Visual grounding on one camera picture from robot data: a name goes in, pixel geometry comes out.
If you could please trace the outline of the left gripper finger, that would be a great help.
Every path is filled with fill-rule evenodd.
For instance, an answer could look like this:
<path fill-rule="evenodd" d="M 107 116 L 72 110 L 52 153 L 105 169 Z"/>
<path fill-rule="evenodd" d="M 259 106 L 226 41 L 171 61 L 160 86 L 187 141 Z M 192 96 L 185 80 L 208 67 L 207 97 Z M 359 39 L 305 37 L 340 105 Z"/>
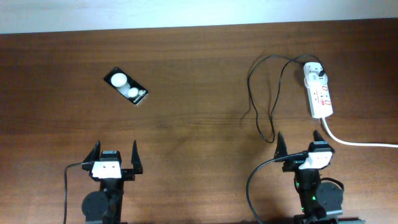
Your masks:
<path fill-rule="evenodd" d="M 86 158 L 83 160 L 83 162 L 86 163 L 86 162 L 97 161 L 100 158 L 100 151 L 101 151 L 101 143 L 100 143 L 100 141 L 97 141 L 95 143 L 93 149 L 86 156 Z"/>
<path fill-rule="evenodd" d="M 141 159 L 139 157 L 139 153 L 137 150 L 137 142 L 134 141 L 132 145 L 132 156 L 131 156 L 131 164 L 135 174 L 142 174 L 143 173 L 143 166 Z"/>

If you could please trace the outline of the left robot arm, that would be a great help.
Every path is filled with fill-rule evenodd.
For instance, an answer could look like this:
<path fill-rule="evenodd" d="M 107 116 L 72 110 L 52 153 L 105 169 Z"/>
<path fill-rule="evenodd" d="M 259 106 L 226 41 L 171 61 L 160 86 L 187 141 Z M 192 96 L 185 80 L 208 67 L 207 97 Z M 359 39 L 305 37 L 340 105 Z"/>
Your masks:
<path fill-rule="evenodd" d="M 132 167 L 123 169 L 121 164 L 120 152 L 102 151 L 100 142 L 83 160 L 82 169 L 99 183 L 99 190 L 89 193 L 81 205 L 86 223 L 121 222 L 124 183 L 134 181 L 136 175 L 143 174 L 136 142 L 132 145 Z"/>

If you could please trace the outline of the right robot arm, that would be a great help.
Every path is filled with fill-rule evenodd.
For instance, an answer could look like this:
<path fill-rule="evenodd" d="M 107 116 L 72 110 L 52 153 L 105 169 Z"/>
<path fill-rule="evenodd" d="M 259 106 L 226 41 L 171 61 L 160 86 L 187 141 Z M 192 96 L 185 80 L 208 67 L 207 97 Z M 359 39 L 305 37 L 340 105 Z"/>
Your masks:
<path fill-rule="evenodd" d="M 320 171 L 330 165 L 335 150 L 318 131 L 313 132 L 313 137 L 306 151 L 288 154 L 283 135 L 279 133 L 274 159 L 283 163 L 283 172 L 294 173 L 303 212 L 294 216 L 294 223 L 338 223 L 343 213 L 344 185 L 320 175 Z"/>

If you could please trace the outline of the black Galaxy flip smartphone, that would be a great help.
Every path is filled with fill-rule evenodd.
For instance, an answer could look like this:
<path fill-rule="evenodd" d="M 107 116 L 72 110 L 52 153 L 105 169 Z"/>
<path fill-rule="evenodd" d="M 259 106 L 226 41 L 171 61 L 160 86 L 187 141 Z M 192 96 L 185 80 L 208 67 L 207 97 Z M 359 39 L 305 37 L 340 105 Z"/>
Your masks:
<path fill-rule="evenodd" d="M 129 76 L 119 67 L 113 68 L 103 80 L 134 106 L 140 105 L 148 96 L 149 90 Z"/>

